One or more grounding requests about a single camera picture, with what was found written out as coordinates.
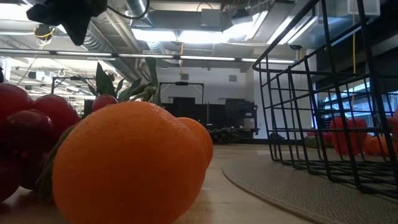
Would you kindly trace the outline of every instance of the white wall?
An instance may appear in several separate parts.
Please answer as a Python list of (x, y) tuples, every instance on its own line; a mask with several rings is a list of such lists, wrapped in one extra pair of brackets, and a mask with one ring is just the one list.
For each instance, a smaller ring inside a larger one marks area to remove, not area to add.
[[(157, 68), (159, 82), (179, 82), (179, 68)], [(204, 103), (225, 104), (225, 99), (245, 98), (245, 73), (237, 68), (184, 68), (189, 74), (190, 83), (204, 83)], [(237, 82), (229, 82), (229, 75), (237, 75)], [(174, 97), (194, 97), (201, 104), (201, 86), (175, 86), (163, 84), (161, 88), (163, 103), (172, 103)]]
[(254, 101), (254, 70), (250, 67), (244, 74), (244, 99)]
[[(285, 69), (287, 66), (286, 65), (276, 65), (276, 64), (272, 64), (270, 65), (271, 69)], [(258, 106), (258, 111), (257, 111), (257, 126), (258, 128), (260, 128), (259, 134), (256, 136), (254, 135), (254, 138), (257, 139), (266, 139), (267, 138), (267, 133), (266, 133), (266, 122), (264, 120), (264, 113), (262, 110), (262, 100), (261, 100), (261, 92), (260, 92), (260, 80), (259, 80), (259, 72), (254, 71), (254, 82), (253, 82), (253, 92), (254, 92), (254, 102), (255, 104), (257, 104)], [(265, 83), (267, 80), (267, 75), (266, 73), (262, 73), (262, 82)], [(296, 89), (308, 89), (307, 86), (307, 79), (306, 76), (304, 75), (293, 75), (293, 81), (294, 81), (294, 87)], [(277, 82), (276, 80), (274, 80), (271, 83), (271, 87), (272, 88), (277, 88)], [(287, 79), (287, 74), (280, 76), (280, 87), (281, 88), (288, 88), (289, 87), (289, 83), (288, 83), (288, 79)], [(263, 94), (264, 94), (264, 104), (265, 106), (269, 106), (271, 103), (270, 101), (270, 94), (269, 94), (269, 89), (268, 86), (265, 86), (263, 88)], [(305, 92), (302, 91), (296, 91), (295, 92), (296, 96), (300, 96), (302, 94), (305, 94)], [(271, 90), (271, 97), (272, 97), (272, 103), (276, 104), (281, 102), (280, 97), (279, 97), (279, 92), (278, 90)], [(282, 91), (282, 100), (289, 100), (291, 99), (291, 97), (289, 96), (289, 91)], [(298, 107), (299, 108), (310, 108), (310, 99), (308, 97), (304, 98), (304, 99), (300, 99), (297, 100), (298, 102)], [(286, 103), (284, 105), (285, 108), (290, 108), (290, 103)], [(284, 119), (283, 119), (283, 112), (282, 110), (274, 110), (275, 112), (275, 121), (276, 121), (276, 125), (278, 128), (285, 128), (285, 123), (284, 123)], [(285, 112), (285, 116), (286, 116), (286, 120), (287, 120), (287, 126), (288, 128), (293, 128), (293, 122), (292, 122), (292, 111), (291, 110), (284, 110)], [(267, 116), (267, 125), (268, 128), (271, 129), (272, 127), (272, 119), (271, 119), (271, 110), (267, 109), (266, 110), (266, 116)], [(296, 113), (294, 111), (293, 113), (293, 117), (294, 117), (294, 123), (295, 123), (295, 127), (298, 128), (298, 122), (297, 122), (297, 116)], [(303, 128), (310, 128), (312, 125), (311, 122), (311, 112), (310, 111), (300, 111), (300, 119), (301, 119), (301, 124)], [(280, 134), (283, 137), (287, 137), (286, 133), (284, 132), (278, 132), (278, 134)], [(293, 133), (289, 133), (290, 134), (290, 138), (293, 139), (294, 138), (294, 134)]]

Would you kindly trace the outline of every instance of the wooden table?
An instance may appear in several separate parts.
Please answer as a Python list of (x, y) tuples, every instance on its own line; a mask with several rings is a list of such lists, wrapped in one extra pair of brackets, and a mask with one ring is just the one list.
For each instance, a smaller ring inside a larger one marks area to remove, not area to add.
[[(202, 190), (191, 209), (176, 224), (310, 223), (247, 194), (224, 177), (221, 166), (226, 161), (267, 154), (266, 149), (255, 145), (215, 146)], [(41, 204), (30, 191), (19, 188), (0, 204), (0, 223), (58, 224), (66, 221), (53, 205)]]

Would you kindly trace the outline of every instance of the black wire basket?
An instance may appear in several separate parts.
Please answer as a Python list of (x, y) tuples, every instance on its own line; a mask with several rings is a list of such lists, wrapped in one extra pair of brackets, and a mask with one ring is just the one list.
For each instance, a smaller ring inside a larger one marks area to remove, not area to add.
[[(359, 23), (331, 39), (326, 0), (308, 1), (252, 66), (259, 72), (268, 139), (271, 134), (281, 134), (295, 143), (283, 146), (280, 140), (270, 140), (269, 150), (272, 160), (283, 165), (306, 170), (312, 175), (324, 175), (332, 182), (351, 184), (363, 193), (398, 199), (398, 164), (394, 151), (398, 147), (395, 146), (394, 128), (390, 122), (394, 120), (391, 99), (396, 97), (397, 92), (388, 93), (386, 88), (386, 83), (394, 77), (383, 76), (375, 70), (364, 4), (362, 0), (357, 0), (357, 4)], [(285, 70), (270, 69), (268, 56), (271, 50), (316, 6), (322, 10), (326, 44)], [(337, 72), (331, 45), (359, 27), (366, 53), (367, 72)], [(311, 71), (309, 59), (323, 50), (331, 72)], [(294, 70), (298, 66), (303, 66), (304, 70)], [(312, 75), (327, 76), (332, 85), (314, 90)], [(297, 76), (306, 80), (308, 89), (295, 88), (294, 78)], [(287, 86), (282, 86), (281, 80), (287, 80), (284, 81)], [(353, 105), (354, 99), (360, 101), (362, 107)], [(315, 128), (304, 128), (304, 114), (311, 117)], [(361, 114), (369, 115), (368, 122), (358, 118)], [(305, 144), (307, 133), (315, 136), (312, 147)], [(330, 138), (334, 149), (328, 147)], [(378, 155), (369, 155), (371, 151), (376, 151)]]

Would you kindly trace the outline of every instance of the fluorescent light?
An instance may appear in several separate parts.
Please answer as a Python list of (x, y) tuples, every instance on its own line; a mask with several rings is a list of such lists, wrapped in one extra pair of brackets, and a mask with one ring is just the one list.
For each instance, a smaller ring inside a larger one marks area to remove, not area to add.
[(0, 19), (13, 21), (30, 21), (26, 16), (26, 11), (30, 6), (17, 4), (0, 4)]
[(298, 37), (300, 37), (310, 26), (318, 20), (318, 17), (315, 16), (310, 20), (310, 22), (307, 23), (300, 31), (298, 31), (289, 41), (288, 43), (291, 44), (293, 41), (295, 41)]
[(93, 52), (64, 52), (58, 51), (59, 55), (71, 55), (71, 56), (87, 56), (87, 57), (112, 57), (110, 53), (93, 53)]
[(181, 33), (178, 40), (189, 44), (219, 44), (228, 39), (221, 32), (186, 30)]
[(159, 59), (173, 59), (173, 55), (151, 55), (151, 54), (119, 54), (120, 57), (130, 57), (130, 58), (146, 58), (153, 57)]
[(105, 60), (105, 61), (114, 61), (116, 58), (99, 58), (99, 57), (87, 57), (87, 60)]
[(131, 29), (137, 40), (146, 42), (176, 41), (177, 36), (171, 30), (140, 30)]
[(79, 88), (77, 87), (73, 87), (73, 86), (68, 86), (67, 90), (71, 90), (71, 91), (75, 91), (75, 92), (79, 92)]
[(188, 56), (181, 55), (181, 59), (189, 59), (189, 60), (219, 60), (219, 61), (234, 61), (235, 58), (231, 57), (206, 57), (206, 56)]
[[(29, 93), (30, 96), (44, 96), (45, 93)], [(93, 95), (74, 95), (74, 94), (57, 94), (58, 96), (62, 97), (75, 97), (75, 98), (83, 98), (86, 100), (95, 100), (95, 96)]]
[(6, 54), (50, 54), (48, 50), (22, 50), (22, 49), (1, 49), (1, 53)]
[[(242, 62), (255, 62), (256, 58), (242, 58)], [(281, 63), (281, 64), (293, 64), (294, 60), (284, 60), (284, 59), (268, 59), (268, 63)], [(261, 60), (261, 63), (267, 63), (267, 60)]]
[(26, 1), (26, 0), (22, 0), (25, 4), (27, 4), (29, 7), (32, 7), (33, 5), (31, 4), (31, 3), (29, 3), (28, 1)]
[(259, 30), (262, 22), (264, 22), (264, 19), (266, 18), (267, 14), (268, 14), (268, 11), (262, 11), (256, 19), (254, 18), (254, 16), (258, 15), (258, 13), (253, 16), (253, 21), (255, 21), (255, 22), (254, 22), (251, 30), (246, 34), (245, 40), (249, 40), (254, 37), (256, 32)]
[(268, 40), (267, 44), (273, 43), (273, 41), (279, 36), (279, 34), (281, 34), (285, 30), (285, 28), (288, 26), (288, 24), (290, 22), (292, 22), (292, 20), (293, 20), (293, 16), (288, 16), (285, 19), (285, 21), (275, 30), (274, 34)]
[(60, 31), (62, 31), (64, 34), (67, 33), (67, 31), (65, 30), (65, 28), (63, 28), (62, 25), (57, 26), (57, 28), (58, 28)]
[(61, 83), (62, 85), (69, 85), (69, 83), (61, 82), (60, 80), (55, 80), (57, 83)]

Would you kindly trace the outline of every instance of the orange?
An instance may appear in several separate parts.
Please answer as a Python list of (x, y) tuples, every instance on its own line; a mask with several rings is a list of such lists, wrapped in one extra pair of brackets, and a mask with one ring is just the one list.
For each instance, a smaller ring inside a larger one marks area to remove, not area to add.
[(178, 118), (183, 124), (185, 124), (189, 130), (198, 138), (202, 145), (203, 154), (205, 156), (206, 168), (209, 167), (211, 158), (213, 158), (213, 141), (201, 123), (191, 118)]
[(205, 178), (189, 129), (146, 102), (107, 106), (81, 121), (54, 160), (53, 196), (71, 223), (169, 224)]

